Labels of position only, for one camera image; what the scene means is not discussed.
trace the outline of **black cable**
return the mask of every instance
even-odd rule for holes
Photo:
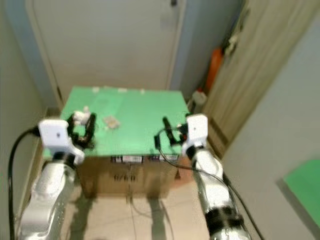
[[[15,215],[14,215],[14,193],[13,193],[13,166],[14,158],[17,147],[20,141],[28,134],[40,136],[38,127],[30,128],[24,131],[14,142],[11,149],[9,164],[8,164],[8,206],[9,206],[9,228],[10,228],[10,240],[15,240]]]
[[[234,186],[232,186],[232,184],[228,184],[228,188],[234,192],[234,194],[236,195],[236,197],[239,199],[239,201],[241,202],[246,214],[248,215],[256,233],[259,235],[261,240],[265,240],[264,236],[262,235],[261,231],[259,230],[254,218],[252,217],[251,213],[249,212],[249,209],[247,207],[247,205],[245,204],[244,200],[242,199],[242,197],[240,196],[240,194],[238,193],[238,191],[235,189]]]
[[[167,162],[168,164],[170,164],[171,166],[174,166],[174,167],[179,168],[179,169],[191,170],[191,171],[195,171],[195,172],[206,174],[206,175],[214,178],[215,180],[219,181],[226,188],[228,188],[230,192],[233,191],[235,193],[235,195],[237,196],[237,198],[240,200],[241,204],[243,205],[243,208],[244,208],[246,214],[248,215],[250,221],[252,222],[252,225],[253,225],[255,231],[258,233],[258,235],[261,238],[261,240],[265,240],[265,238],[263,237],[262,233],[260,232],[255,220],[253,219],[252,215],[250,214],[247,205],[245,204],[245,202],[241,198],[241,196],[238,193],[238,191],[232,186],[230,180],[228,179],[228,177],[225,174],[223,174],[223,180],[226,183],[223,180],[221,180],[219,177],[217,177],[216,175],[210,174],[210,173],[208,173],[208,172],[206,172],[206,171],[204,171],[202,169],[197,169],[195,167],[190,167],[190,166],[185,166],[185,165],[180,165],[180,164],[173,163],[173,162],[171,162],[170,160],[167,159],[167,157],[165,156],[165,154],[163,153],[163,151],[161,149],[158,149],[158,151],[160,152],[160,154],[163,157],[164,161]]]

